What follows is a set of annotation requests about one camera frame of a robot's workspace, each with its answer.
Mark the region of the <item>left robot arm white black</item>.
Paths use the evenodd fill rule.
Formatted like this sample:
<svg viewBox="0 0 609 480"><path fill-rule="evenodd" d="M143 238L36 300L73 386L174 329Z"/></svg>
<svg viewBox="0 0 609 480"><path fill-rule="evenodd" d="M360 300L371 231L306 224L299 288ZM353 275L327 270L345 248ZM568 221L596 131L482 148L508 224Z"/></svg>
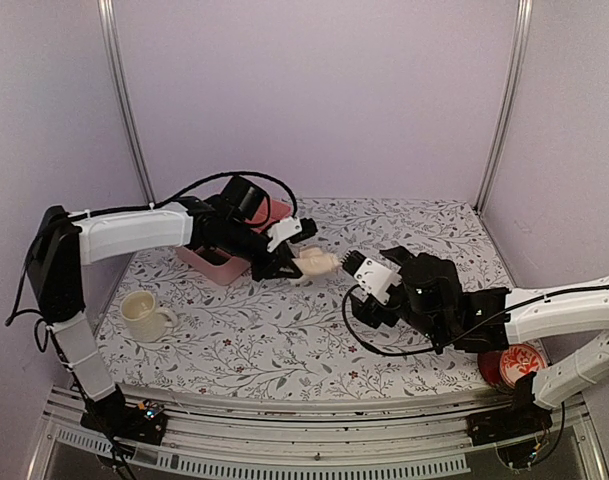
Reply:
<svg viewBox="0 0 609 480"><path fill-rule="evenodd" d="M149 205L66 211L56 205L43 215L28 248L20 278L30 284L34 314L53 343L61 364L76 382L85 404L83 427L109 441L161 444L168 418L147 401L130 406L111 377L85 315L81 270L107 258L161 247L219 249L251 264L254 280L298 279L291 245L314 236L312 219L297 214L273 222L255 221L268 193L253 183L255 173L223 173L227 184L206 200L191 196L197 180L171 197Z"/></svg>

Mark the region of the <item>pink compartment organizer box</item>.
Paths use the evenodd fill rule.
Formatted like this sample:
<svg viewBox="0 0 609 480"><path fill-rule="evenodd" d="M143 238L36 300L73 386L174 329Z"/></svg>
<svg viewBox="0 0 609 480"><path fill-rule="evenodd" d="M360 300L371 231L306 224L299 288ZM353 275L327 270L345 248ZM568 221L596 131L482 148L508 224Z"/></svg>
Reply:
<svg viewBox="0 0 609 480"><path fill-rule="evenodd" d="M248 224L259 223L256 232L261 232L270 224L290 216L292 207L277 199L263 200ZM227 286L251 269L251 264L240 257L234 257L221 249L205 249L200 247L197 251L186 247L176 247L177 257L203 275L208 280Z"/></svg>

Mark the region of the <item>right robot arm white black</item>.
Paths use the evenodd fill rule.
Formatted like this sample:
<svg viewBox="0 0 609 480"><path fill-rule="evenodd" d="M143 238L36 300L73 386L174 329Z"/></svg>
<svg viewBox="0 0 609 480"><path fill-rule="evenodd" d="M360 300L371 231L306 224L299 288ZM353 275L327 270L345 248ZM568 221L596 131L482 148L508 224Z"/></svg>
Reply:
<svg viewBox="0 0 609 480"><path fill-rule="evenodd" d="M431 352L487 353L546 337L597 334L558 363L519 378L509 406L468 416L473 445L544 431L554 409L609 377L609 276L556 289L466 292L450 260L404 247L380 254L398 268L355 250L342 258L342 269L365 294L345 295L343 317L373 329L404 321L428 339Z"/></svg>

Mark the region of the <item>peach underwear pile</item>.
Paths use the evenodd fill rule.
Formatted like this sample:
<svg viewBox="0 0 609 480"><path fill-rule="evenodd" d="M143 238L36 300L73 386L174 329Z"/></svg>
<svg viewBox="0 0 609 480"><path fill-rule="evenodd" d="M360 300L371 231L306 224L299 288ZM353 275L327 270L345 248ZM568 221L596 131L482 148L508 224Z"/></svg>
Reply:
<svg viewBox="0 0 609 480"><path fill-rule="evenodd" d="M340 261L335 254L319 247L306 247L300 250L293 262L304 276L325 275L340 268Z"/></svg>

